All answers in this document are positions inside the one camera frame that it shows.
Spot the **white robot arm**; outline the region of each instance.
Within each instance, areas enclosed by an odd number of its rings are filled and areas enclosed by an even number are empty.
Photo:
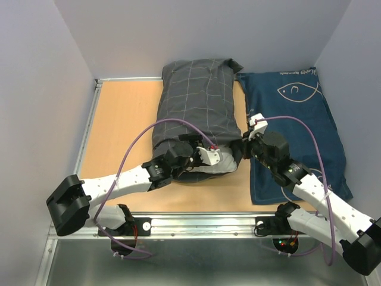
[[[243,157],[256,158],[271,171],[280,186],[309,202],[323,215],[316,216],[288,202],[278,207],[275,216],[258,218],[263,223],[258,231],[270,235],[285,234],[292,229],[332,246],[330,222],[327,221],[326,199],[329,196],[336,251],[355,271],[369,275],[381,262],[381,219],[376,221],[359,212],[331,190],[326,194],[323,184],[310,169],[289,157],[289,146],[284,137],[265,132],[267,122],[262,114],[252,116],[248,124],[249,131],[243,136]]]

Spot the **gray pillowcase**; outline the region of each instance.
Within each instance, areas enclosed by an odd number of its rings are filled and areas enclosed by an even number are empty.
[[[242,137],[234,117],[233,82],[241,69],[232,59],[183,60],[165,66],[157,120],[176,118],[190,122],[216,145],[232,148],[238,165]],[[152,134],[154,157],[165,154],[179,135],[193,132],[177,122],[156,125]],[[220,175],[223,174],[190,172],[182,174],[178,181],[199,182]]]

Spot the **blue pillow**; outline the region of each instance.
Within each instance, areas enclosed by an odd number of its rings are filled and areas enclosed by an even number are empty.
[[[321,91],[316,68],[293,72],[240,73],[237,79],[246,95],[248,117],[257,113],[262,113],[264,117],[288,115],[307,124],[318,143],[328,184],[340,198],[351,199],[353,196],[344,177],[344,149]],[[291,157],[304,163],[321,178],[315,147],[310,134],[300,123],[289,119],[272,120],[268,122],[266,131],[281,133],[289,142]],[[271,173],[255,159],[251,159],[250,178],[254,204],[285,201]],[[285,193],[292,200],[300,200],[288,190]]]

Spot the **wooden floor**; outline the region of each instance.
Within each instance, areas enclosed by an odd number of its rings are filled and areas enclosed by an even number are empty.
[[[156,121],[163,88],[161,81],[104,82],[96,108],[80,177],[96,178],[116,173],[130,143],[148,125]],[[241,131],[247,130],[245,96],[234,85],[235,116]],[[123,170],[149,161],[152,156],[152,131],[132,149]],[[249,191],[249,160],[243,160],[236,172],[197,184],[178,184],[147,193],[130,194],[108,204],[123,203],[133,212],[265,212],[277,204],[252,205]],[[307,210],[311,206],[300,204]]]

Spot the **white wall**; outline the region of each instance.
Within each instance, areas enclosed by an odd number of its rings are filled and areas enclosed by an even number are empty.
[[[379,0],[353,0],[316,64],[346,152],[351,203],[375,219],[381,217],[380,15]]]
[[[93,76],[52,0],[0,1],[0,284],[34,285]]]
[[[160,76],[232,57],[247,72],[312,66],[350,0],[55,0],[96,78]]]

